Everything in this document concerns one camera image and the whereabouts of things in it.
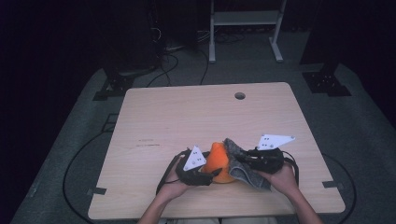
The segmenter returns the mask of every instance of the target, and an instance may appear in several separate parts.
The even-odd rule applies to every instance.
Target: towel
[[[255,189],[270,189],[271,184],[267,179],[253,172],[247,164],[242,163],[235,158],[237,156],[244,156],[244,149],[239,147],[229,138],[224,140],[224,146],[227,150],[227,156],[230,161],[230,176],[247,183]]]

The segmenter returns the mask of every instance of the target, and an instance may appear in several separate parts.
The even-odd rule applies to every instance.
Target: white triangular marker
[[[183,167],[183,170],[189,171],[193,168],[196,168],[198,166],[202,166],[205,164],[206,164],[206,159],[205,159],[204,155],[202,154],[201,149],[199,149],[198,146],[194,146],[189,158],[186,161],[186,164]]]
[[[269,150],[280,147],[295,139],[294,136],[263,134],[260,139],[258,150]]]

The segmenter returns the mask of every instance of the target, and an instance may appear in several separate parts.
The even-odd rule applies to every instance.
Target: orange object
[[[213,143],[210,154],[206,158],[206,164],[202,167],[203,173],[212,173],[222,168],[218,176],[213,177],[216,183],[226,184],[233,182],[235,179],[228,174],[230,164],[227,157],[227,151],[223,143]]]

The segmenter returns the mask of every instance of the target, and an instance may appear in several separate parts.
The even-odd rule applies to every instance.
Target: person's left hand
[[[158,194],[163,194],[167,199],[173,200],[180,195],[182,195],[184,192],[186,192],[188,189],[192,189],[195,186],[188,186],[178,180],[178,176],[176,173],[176,167],[178,163],[180,162],[180,159],[178,159],[177,162],[175,162],[175,165],[172,167],[171,171],[169,172],[168,177],[166,177],[165,184],[161,187],[160,191]]]

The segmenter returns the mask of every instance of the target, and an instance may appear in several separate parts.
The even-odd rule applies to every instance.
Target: table top
[[[245,98],[235,98],[241,92]],[[128,90],[97,183],[106,193],[93,195],[89,217],[140,218],[180,151],[194,145],[208,151],[227,137],[253,149],[264,133],[295,136],[280,149],[297,161],[300,189],[317,213],[345,210],[338,189],[323,187],[332,176],[289,84],[253,83]],[[168,204],[163,217],[293,213],[288,199],[275,189],[257,190],[234,181],[188,190]]]

